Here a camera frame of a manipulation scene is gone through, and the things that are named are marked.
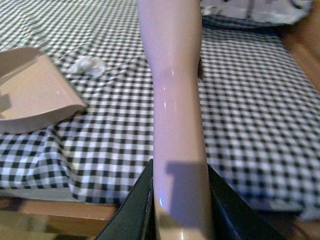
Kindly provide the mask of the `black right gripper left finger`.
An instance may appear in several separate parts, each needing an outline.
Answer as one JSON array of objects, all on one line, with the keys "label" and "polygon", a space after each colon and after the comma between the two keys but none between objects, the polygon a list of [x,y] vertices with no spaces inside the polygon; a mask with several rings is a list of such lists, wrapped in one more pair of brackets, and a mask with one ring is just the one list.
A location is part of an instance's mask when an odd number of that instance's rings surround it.
[{"label": "black right gripper left finger", "polygon": [[116,214],[95,239],[156,239],[152,159],[148,161]]}]

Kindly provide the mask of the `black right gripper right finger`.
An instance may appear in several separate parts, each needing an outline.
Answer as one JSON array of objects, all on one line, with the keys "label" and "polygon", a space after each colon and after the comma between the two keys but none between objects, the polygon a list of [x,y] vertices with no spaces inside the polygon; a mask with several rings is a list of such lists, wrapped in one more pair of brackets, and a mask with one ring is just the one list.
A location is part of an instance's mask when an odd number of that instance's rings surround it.
[{"label": "black right gripper right finger", "polygon": [[284,237],[253,211],[208,165],[211,211],[217,240],[283,240]]}]

